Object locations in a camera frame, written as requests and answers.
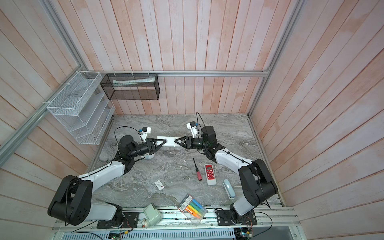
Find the red handled screwdriver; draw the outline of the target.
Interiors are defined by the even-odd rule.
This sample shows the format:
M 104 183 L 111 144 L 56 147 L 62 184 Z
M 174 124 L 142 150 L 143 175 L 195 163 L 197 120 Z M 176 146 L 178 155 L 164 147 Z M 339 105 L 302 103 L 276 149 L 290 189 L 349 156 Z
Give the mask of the red handled screwdriver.
M 199 169 L 197 167 L 197 164 L 196 164 L 196 161 L 195 161 L 194 158 L 193 158 L 193 161 L 194 161 L 194 165 L 195 165 L 195 169 L 196 169 L 196 173 L 197 173 L 197 178 L 198 178 L 199 181 L 202 181 L 201 173 L 200 173 L 200 171 L 199 171 Z

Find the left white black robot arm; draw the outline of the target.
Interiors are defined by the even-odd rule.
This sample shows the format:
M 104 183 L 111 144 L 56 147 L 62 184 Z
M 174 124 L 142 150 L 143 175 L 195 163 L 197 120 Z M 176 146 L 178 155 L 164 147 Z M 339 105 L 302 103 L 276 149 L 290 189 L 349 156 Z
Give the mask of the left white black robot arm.
M 113 203 L 93 203 L 93 193 L 111 180 L 127 174 L 146 155 L 156 153 L 167 141 L 147 138 L 138 144 L 130 135 L 117 144 L 116 156 L 92 172 L 64 177 L 48 207 L 48 215 L 77 226 L 84 221 L 105 221 L 111 228 L 124 224 L 122 207 Z

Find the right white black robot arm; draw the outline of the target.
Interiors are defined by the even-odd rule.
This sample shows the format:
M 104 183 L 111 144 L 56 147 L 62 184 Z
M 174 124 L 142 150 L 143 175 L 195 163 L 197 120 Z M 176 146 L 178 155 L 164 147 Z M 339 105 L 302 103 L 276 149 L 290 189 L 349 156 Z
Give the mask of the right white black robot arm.
M 233 221 L 251 213 L 255 207 L 278 193 L 277 184 L 266 163 L 261 159 L 240 157 L 219 144 L 212 126 L 203 127 L 201 138 L 185 136 L 175 139 L 175 143 L 185 149 L 202 150 L 209 160 L 238 174 L 243 196 L 226 211 Z

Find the red white remote control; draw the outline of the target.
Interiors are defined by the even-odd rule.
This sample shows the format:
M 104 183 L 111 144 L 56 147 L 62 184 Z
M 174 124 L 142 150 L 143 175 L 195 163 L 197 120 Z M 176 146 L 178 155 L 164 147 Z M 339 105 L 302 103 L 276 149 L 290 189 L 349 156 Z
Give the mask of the red white remote control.
M 212 164 L 205 164 L 205 173 L 207 177 L 208 186 L 214 186 L 217 184 L 214 168 Z

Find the white round alarm clock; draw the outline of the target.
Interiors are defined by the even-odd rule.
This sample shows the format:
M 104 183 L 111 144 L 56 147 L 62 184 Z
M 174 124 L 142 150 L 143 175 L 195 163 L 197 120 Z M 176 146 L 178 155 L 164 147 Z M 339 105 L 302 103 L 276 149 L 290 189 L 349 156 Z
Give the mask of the white round alarm clock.
M 145 160 L 150 160 L 150 159 L 153 159 L 154 158 L 154 156 L 155 156 L 155 154 L 145 154 Z

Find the small white card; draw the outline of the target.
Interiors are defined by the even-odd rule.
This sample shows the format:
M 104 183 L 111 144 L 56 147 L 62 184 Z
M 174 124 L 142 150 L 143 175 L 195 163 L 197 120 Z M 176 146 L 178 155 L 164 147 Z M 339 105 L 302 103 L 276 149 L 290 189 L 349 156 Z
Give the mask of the small white card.
M 156 185 L 156 187 L 161 191 L 161 190 L 163 190 L 165 187 L 164 187 L 164 185 L 162 184 L 162 182 L 160 181 L 160 180 L 157 180 L 156 182 L 155 182 L 155 185 Z

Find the pale green square device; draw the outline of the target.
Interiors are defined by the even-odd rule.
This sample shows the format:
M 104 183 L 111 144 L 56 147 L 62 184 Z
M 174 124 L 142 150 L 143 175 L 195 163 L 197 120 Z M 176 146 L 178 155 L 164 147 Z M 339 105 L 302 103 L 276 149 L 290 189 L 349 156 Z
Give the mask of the pale green square device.
M 145 215 L 142 226 L 153 227 L 162 220 L 161 212 L 153 205 L 150 204 L 144 208 L 143 213 Z

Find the clear box of markers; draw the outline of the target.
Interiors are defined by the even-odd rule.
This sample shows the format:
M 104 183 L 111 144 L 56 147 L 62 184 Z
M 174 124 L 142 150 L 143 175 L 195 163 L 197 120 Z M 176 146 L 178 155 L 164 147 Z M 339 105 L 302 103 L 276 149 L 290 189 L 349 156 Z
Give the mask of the clear box of markers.
M 195 226 L 199 225 L 207 210 L 191 195 L 186 195 L 178 205 L 178 210 Z

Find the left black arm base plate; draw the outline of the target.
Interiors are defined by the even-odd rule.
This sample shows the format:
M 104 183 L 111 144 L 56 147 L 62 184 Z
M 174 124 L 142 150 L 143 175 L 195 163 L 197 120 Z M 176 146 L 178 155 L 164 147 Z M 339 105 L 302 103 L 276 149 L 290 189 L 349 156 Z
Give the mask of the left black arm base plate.
M 122 212 L 121 217 L 113 218 L 110 221 L 100 220 L 97 229 L 135 229 L 138 226 L 139 212 Z

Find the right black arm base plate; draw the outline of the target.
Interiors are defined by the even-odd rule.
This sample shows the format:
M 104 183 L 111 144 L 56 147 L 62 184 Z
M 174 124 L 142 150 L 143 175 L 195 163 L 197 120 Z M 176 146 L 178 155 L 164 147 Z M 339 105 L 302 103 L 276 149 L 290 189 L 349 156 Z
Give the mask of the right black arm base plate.
M 250 211 L 243 216 L 238 215 L 234 210 L 223 210 L 221 208 L 215 209 L 217 215 L 217 222 L 219 226 L 232 226 L 232 225 L 257 225 L 257 219 L 254 211 Z

